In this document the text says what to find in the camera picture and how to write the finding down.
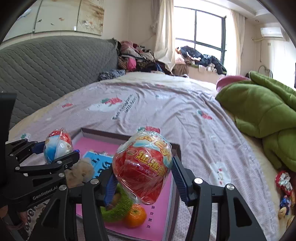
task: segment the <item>plastic wrapper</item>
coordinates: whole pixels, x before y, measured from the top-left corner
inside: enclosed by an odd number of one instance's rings
[[[289,210],[290,210],[290,207],[291,207],[291,200],[290,198],[288,197],[288,195],[284,195],[282,198],[281,198],[281,203],[279,205],[280,208],[283,208],[283,207],[286,207],[287,211],[286,211],[286,215],[289,214]]]
[[[71,136],[65,129],[57,129],[50,133],[44,144],[44,157],[47,164],[54,159],[64,156],[73,151]]]
[[[286,171],[280,171],[275,178],[276,186],[288,196],[291,195],[293,189],[292,184],[290,183],[290,179],[291,177]]]
[[[157,200],[172,168],[170,143],[159,133],[141,130],[121,145],[112,167],[118,181],[144,204]]]

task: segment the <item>green knitted ring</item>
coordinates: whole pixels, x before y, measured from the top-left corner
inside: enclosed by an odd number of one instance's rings
[[[121,194],[121,199],[118,204],[111,210],[107,211],[105,207],[101,207],[103,220],[107,223],[114,223],[121,221],[131,209],[133,202],[119,184],[116,191]]]

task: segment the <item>stuffed animal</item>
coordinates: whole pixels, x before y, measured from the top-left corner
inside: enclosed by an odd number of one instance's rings
[[[115,195],[110,205],[101,207],[102,217],[105,222],[114,223],[121,221],[128,214],[133,201],[129,198],[120,184],[117,184]]]
[[[89,158],[81,158],[71,169],[65,170],[67,185],[69,188],[82,186],[94,176],[94,167]]]

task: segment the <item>pink pillow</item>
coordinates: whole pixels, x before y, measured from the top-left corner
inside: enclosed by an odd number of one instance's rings
[[[229,85],[241,80],[250,80],[250,79],[242,75],[228,75],[228,76],[222,77],[216,83],[217,92],[220,92],[220,90],[226,85]]]

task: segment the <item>green blanket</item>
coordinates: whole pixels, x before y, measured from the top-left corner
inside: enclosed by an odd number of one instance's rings
[[[254,71],[249,75],[251,81],[227,85],[216,99],[234,114],[241,132],[262,138],[264,152],[276,169],[284,163],[296,172],[296,92]]]

